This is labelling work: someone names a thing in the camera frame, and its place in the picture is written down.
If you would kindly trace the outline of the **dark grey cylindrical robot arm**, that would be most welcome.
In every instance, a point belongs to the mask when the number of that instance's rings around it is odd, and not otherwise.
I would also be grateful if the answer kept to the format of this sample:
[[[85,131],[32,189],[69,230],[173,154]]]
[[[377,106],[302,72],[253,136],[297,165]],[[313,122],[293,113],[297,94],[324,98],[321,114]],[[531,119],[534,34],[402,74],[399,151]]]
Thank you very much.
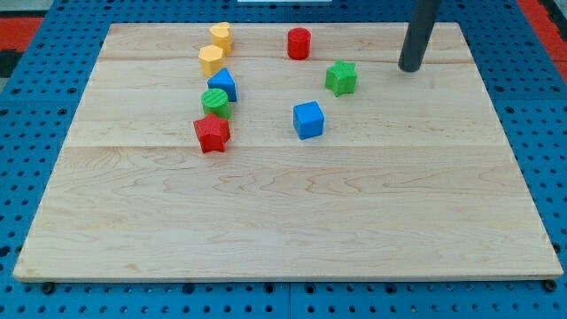
[[[441,3],[441,0],[416,0],[400,51],[400,70],[414,73],[420,69]]]

